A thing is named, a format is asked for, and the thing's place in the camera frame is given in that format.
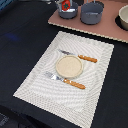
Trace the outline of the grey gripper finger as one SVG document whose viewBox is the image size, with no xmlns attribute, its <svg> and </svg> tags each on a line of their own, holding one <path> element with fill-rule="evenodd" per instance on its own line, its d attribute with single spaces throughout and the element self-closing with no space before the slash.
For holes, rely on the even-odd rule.
<svg viewBox="0 0 128 128">
<path fill-rule="evenodd" d="M 58 1 L 58 9 L 59 9 L 59 11 L 62 11 L 62 2 L 63 2 L 64 0 L 59 0 Z"/>
</svg>

